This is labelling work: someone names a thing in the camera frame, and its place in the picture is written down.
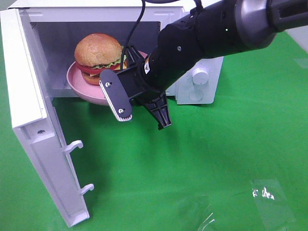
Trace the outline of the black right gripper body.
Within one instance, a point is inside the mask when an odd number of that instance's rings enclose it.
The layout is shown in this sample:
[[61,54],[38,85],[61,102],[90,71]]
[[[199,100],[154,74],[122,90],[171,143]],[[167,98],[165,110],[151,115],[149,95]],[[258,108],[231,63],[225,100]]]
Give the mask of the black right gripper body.
[[196,36],[159,36],[157,47],[146,60],[119,72],[129,98],[157,98],[190,70],[204,53]]

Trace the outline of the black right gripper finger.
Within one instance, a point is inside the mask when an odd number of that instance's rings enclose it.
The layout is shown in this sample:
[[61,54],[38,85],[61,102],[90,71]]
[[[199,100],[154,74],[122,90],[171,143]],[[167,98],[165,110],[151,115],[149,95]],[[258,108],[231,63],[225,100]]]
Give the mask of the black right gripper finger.
[[144,62],[145,58],[147,57],[146,53],[137,50],[135,46],[126,47],[125,55],[127,56],[127,67],[128,68],[141,66],[141,64]]
[[172,125],[165,93],[154,99],[142,99],[141,104],[147,109],[151,116],[158,122],[158,129],[162,130]]

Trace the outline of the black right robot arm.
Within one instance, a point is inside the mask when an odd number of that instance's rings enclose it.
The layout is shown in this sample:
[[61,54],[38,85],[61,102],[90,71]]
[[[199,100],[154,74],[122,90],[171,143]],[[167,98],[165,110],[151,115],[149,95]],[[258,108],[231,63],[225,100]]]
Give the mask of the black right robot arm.
[[208,7],[198,2],[159,33],[147,58],[129,55],[136,63],[118,74],[114,114],[130,120],[135,99],[163,129],[171,125],[166,89],[199,60],[265,48],[277,33],[307,23],[305,0],[222,0]]

